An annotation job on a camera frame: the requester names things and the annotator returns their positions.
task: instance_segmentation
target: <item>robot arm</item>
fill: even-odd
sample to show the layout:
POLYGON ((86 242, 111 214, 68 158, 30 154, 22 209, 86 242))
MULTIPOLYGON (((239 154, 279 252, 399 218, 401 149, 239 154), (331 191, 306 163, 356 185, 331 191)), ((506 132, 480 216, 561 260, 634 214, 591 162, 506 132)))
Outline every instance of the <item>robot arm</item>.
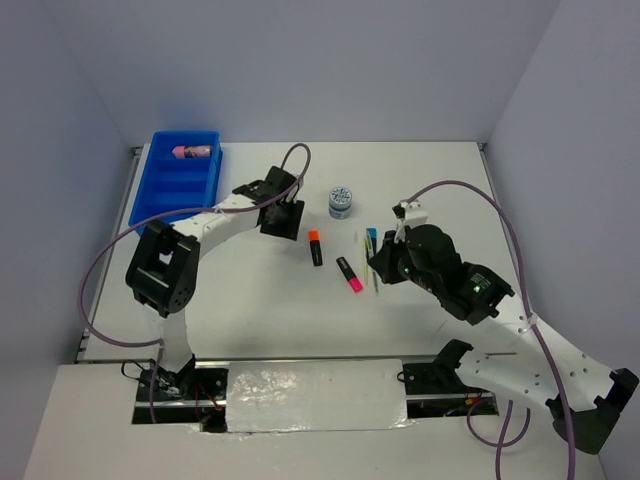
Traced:
POLYGON ((188 388, 195 357, 187 340, 185 307, 196 290, 198 263, 231 237, 260 227, 261 233, 297 239, 304 202, 300 188, 264 208, 255 208, 285 192, 296 177, 271 167, 265 180, 233 190, 214 211, 168 225, 160 220, 145 228, 126 274, 126 283, 164 342, 160 379, 178 391, 188 388))
MULTIPOLYGON (((542 333, 559 368, 571 406, 576 447, 596 454, 638 385, 627 369, 612 371, 588 357, 537 315, 526 318, 521 298, 496 273, 463 262, 451 237, 435 225, 418 202, 394 208, 400 220, 386 232, 369 265, 383 283, 411 281, 436 296, 440 305, 470 328, 495 338, 514 356, 489 357, 464 339, 452 340, 434 364, 445 382, 490 390, 530 408, 550 412, 558 434, 566 420, 554 378, 532 325, 542 333)), ((421 381, 421 372, 405 366, 405 382, 421 381)))

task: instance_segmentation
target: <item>blue lid jar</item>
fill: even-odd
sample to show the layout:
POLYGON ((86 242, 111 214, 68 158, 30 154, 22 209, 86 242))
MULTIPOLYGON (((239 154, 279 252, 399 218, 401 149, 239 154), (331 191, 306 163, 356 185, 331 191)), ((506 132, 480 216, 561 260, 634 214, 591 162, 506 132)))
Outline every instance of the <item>blue lid jar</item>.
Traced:
POLYGON ((336 187, 329 193, 329 215, 343 219, 349 216, 353 195, 346 187, 336 187))

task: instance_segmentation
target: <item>white platform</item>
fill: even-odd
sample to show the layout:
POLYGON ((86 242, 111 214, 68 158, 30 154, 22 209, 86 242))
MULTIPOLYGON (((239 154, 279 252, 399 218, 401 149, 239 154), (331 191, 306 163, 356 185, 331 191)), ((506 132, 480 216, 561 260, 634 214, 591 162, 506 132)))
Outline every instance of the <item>white platform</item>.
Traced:
MULTIPOLYGON (((223 144, 218 199, 232 188, 264 178, 290 144, 223 144)), ((391 207, 419 188, 457 179, 491 193, 475 143, 311 143, 313 163, 299 195, 306 202, 297 242, 247 232, 210 253, 201 263, 196 295, 187 309, 189 339, 200 359, 409 356, 435 354, 451 338, 485 352, 502 352, 491 338, 450 317, 427 292, 410 284, 373 288, 355 295, 335 264, 345 256, 362 277, 365 227, 382 236, 395 225, 391 207), (349 187, 353 214, 327 213, 329 190, 349 187), (325 264, 311 263, 307 232, 320 231, 325 264)), ((137 168, 122 218, 127 224, 148 146, 137 168)), ((301 169, 304 152, 287 168, 301 169)), ((464 259, 482 263, 516 285, 497 214, 460 187, 442 187, 422 198, 430 220, 450 234, 464 259)), ((95 312, 95 326, 125 341, 156 338, 124 283, 138 237, 114 250, 95 312)), ((155 349, 121 349, 90 338, 85 360, 146 359, 155 349)))
MULTIPOLYGON (((188 425, 131 425, 136 382, 118 365, 58 370, 25 480, 494 480, 494 451, 463 418, 425 419, 369 432, 203 434, 188 425)), ((476 417, 496 439, 499 417, 476 417)), ((520 430, 514 419, 509 437, 520 430)), ((506 451, 502 478, 566 478, 566 443, 548 415, 532 419, 524 440, 506 451)), ((604 480, 598 457, 578 452, 577 480, 604 480)))

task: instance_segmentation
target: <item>white wall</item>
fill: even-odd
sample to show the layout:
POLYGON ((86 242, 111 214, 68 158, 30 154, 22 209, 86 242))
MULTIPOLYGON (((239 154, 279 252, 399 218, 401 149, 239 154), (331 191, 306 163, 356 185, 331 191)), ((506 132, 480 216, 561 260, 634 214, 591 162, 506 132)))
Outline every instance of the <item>white wall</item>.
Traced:
MULTIPOLYGON (((534 306, 640 374, 640 3, 563 0, 488 149, 528 259, 534 306)), ((640 478, 640 392, 601 454, 640 478)))
POLYGON ((37 0, 0 5, 0 85, 0 477, 13 480, 77 347, 75 288, 110 233, 129 155, 37 0))
POLYGON ((131 144, 487 140, 559 0, 45 0, 131 144))

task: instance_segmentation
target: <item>blue container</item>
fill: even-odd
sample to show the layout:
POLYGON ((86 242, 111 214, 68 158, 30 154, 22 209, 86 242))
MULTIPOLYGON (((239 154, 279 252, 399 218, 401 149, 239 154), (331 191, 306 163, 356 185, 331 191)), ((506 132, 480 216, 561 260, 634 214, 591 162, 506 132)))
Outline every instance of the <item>blue container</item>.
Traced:
MULTIPOLYGON (((129 226, 171 210, 214 206, 221 163, 218 132, 156 132, 129 217, 129 226), (211 158, 177 159, 172 150, 180 145, 211 145, 211 158)), ((190 216, 174 215, 162 220, 172 223, 190 216)), ((144 227, 138 228, 138 234, 141 235, 143 230, 144 227)))

